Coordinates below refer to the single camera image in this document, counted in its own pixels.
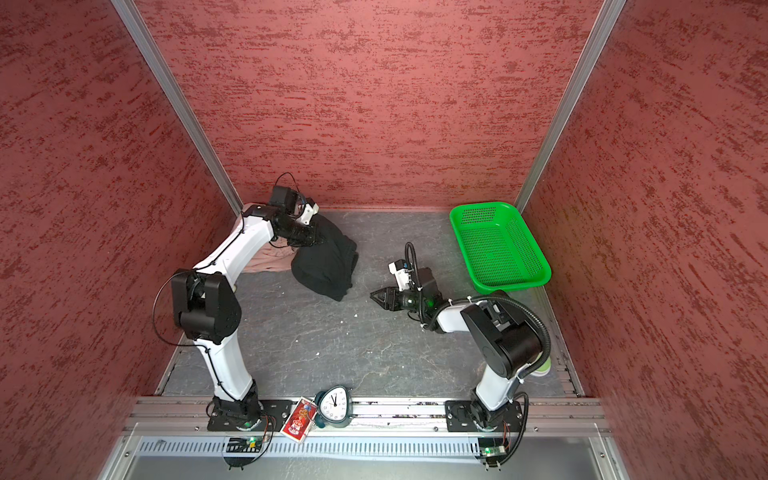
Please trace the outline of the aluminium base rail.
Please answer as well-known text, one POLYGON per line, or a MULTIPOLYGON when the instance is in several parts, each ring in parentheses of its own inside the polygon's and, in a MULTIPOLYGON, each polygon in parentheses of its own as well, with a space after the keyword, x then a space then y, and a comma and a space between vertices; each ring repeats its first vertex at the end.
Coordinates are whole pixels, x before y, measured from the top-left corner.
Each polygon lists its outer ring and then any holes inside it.
MULTIPOLYGON (((243 435, 226 420, 213 421, 206 397, 148 396, 139 398, 125 421, 127 435, 243 435)), ((352 419, 343 428, 314 427, 310 437, 435 437, 448 436, 454 421, 443 398, 361 397, 352 401, 352 419)), ((595 398, 533 398, 526 435, 529 437, 611 437, 612 429, 595 398)))

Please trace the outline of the pink drawstring shorts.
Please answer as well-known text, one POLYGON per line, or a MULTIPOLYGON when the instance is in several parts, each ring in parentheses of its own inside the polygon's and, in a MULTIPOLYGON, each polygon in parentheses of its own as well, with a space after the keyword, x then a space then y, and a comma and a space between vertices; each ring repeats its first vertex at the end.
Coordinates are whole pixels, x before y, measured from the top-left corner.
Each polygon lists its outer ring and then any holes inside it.
POLYGON ((295 247, 284 236, 280 222, 294 227, 294 221, 283 214, 271 213, 266 206, 247 204, 218 259, 226 276, 237 279, 243 272, 280 272, 289 269, 295 247))

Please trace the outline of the left aluminium corner post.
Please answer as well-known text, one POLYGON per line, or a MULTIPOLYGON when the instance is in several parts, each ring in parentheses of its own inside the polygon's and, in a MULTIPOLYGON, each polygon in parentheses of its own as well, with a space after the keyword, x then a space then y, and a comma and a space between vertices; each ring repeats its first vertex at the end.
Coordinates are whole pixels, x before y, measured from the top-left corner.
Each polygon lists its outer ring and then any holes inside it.
POLYGON ((239 215, 244 203, 173 75, 170 66, 152 37, 136 3, 129 0, 112 0, 111 4, 160 85, 220 192, 232 211, 239 215))

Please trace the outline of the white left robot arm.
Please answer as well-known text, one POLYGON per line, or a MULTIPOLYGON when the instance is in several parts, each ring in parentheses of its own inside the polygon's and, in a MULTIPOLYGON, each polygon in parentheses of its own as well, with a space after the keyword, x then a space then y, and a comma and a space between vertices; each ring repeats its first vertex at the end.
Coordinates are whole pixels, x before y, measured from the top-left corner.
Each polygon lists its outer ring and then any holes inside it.
POLYGON ((232 232, 204 260, 170 279, 174 323, 199 349, 214 384, 213 412, 239 430, 251 430, 262 417, 257 384, 248 372, 237 331, 242 309, 234 287, 247 264, 264 246, 283 238, 299 247, 316 240, 312 218, 319 207, 306 201, 292 215, 286 207, 252 204, 232 232))

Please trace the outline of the red snack packet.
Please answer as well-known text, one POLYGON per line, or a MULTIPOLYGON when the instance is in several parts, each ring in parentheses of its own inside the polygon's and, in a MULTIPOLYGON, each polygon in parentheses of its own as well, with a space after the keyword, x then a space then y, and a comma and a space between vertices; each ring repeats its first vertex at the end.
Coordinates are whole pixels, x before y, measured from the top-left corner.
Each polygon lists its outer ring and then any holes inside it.
POLYGON ((280 432, 290 440, 303 442, 314 424, 317 411, 318 407, 313 401, 302 397, 285 420, 280 432))

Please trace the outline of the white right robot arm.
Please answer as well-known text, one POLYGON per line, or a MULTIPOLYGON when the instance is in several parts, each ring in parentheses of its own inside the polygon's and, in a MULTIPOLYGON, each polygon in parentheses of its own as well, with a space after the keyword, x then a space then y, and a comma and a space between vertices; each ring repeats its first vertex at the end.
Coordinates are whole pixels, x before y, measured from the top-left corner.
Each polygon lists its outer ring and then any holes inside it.
POLYGON ((543 321, 526 305, 502 290, 450 299, 442 295, 429 268, 403 262, 390 265, 394 286, 370 294, 387 311, 404 311, 428 331, 468 333, 485 367, 466 406, 480 430, 491 431, 516 410, 518 388, 549 358, 551 338, 543 321))

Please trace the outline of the aluminium corner post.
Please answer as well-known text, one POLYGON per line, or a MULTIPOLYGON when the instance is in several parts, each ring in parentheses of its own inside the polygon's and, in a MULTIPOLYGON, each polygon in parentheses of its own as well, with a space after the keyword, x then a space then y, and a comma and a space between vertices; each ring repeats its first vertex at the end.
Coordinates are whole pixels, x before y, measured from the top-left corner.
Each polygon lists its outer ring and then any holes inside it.
POLYGON ((515 206, 520 212, 525 210, 532 199, 536 186, 625 5, 625 0, 605 0, 602 3, 541 146, 516 198, 515 206))
POLYGON ((220 192, 232 211, 239 215, 244 203, 173 75, 170 66, 152 37, 136 3, 129 0, 112 0, 111 4, 160 85, 220 192))

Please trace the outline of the black shorts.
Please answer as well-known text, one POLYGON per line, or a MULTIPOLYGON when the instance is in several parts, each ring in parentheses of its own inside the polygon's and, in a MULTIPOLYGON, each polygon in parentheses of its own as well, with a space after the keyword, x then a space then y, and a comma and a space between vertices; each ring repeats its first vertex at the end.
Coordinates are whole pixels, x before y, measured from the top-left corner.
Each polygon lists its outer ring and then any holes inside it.
POLYGON ((317 241, 298 249, 291 272, 301 285, 340 302, 352 287, 357 244, 323 215, 316 215, 311 225, 316 227, 317 241))

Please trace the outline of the green plastic basket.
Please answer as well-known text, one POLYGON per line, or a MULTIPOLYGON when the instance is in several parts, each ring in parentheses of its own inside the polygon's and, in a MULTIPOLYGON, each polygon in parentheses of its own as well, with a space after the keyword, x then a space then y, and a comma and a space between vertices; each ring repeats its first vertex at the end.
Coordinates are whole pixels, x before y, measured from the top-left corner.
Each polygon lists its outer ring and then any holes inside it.
POLYGON ((449 219, 468 274, 481 294, 546 285, 551 267, 520 212, 504 202, 453 208, 449 219))

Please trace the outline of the right aluminium corner post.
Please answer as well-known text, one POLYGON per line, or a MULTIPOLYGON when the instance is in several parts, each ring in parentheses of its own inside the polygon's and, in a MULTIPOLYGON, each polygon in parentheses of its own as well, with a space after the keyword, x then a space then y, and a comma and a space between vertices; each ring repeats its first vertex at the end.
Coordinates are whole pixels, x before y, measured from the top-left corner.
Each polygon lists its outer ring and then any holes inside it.
POLYGON ((520 212, 525 210, 532 199, 536 186, 625 5, 625 0, 605 0, 602 3, 541 146, 516 198, 515 206, 520 212))

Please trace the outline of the teal analog clock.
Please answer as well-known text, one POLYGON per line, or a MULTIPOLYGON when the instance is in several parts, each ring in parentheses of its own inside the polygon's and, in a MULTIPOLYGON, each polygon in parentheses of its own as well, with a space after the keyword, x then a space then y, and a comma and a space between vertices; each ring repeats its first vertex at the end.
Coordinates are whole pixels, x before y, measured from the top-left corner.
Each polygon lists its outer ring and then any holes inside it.
POLYGON ((320 391, 315 395, 317 406, 315 424, 318 428, 345 428, 352 420, 352 398, 350 390, 343 385, 320 391))

